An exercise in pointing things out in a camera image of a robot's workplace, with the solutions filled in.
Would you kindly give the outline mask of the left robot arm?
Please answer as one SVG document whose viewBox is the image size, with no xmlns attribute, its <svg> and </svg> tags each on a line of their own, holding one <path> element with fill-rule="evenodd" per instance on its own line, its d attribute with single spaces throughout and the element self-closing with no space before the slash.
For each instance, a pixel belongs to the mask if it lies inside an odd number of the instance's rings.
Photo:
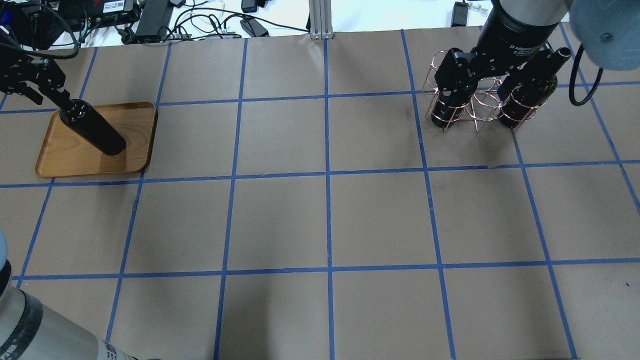
<svg viewBox="0 0 640 360">
<path fill-rule="evenodd" d="M 35 104 L 50 99 L 62 122 L 105 155 L 125 150 L 125 139 L 84 100 L 71 98 L 54 55 L 1 51 L 1 91 Z M 7 240 L 1 239 L 1 358 L 3 360 L 132 360 L 133 356 L 12 285 Z"/>
</svg>

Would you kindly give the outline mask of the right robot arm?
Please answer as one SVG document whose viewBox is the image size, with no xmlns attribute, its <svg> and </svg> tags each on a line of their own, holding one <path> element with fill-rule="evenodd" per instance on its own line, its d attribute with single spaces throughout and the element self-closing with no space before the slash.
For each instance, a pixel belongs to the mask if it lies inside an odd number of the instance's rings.
<svg viewBox="0 0 640 360">
<path fill-rule="evenodd" d="M 611 71 L 639 66 L 637 0 L 494 0 L 471 51 L 451 48 L 435 73 L 450 107 L 470 101 L 480 80 L 511 73 L 530 61 L 564 16 L 590 61 Z"/>
</svg>

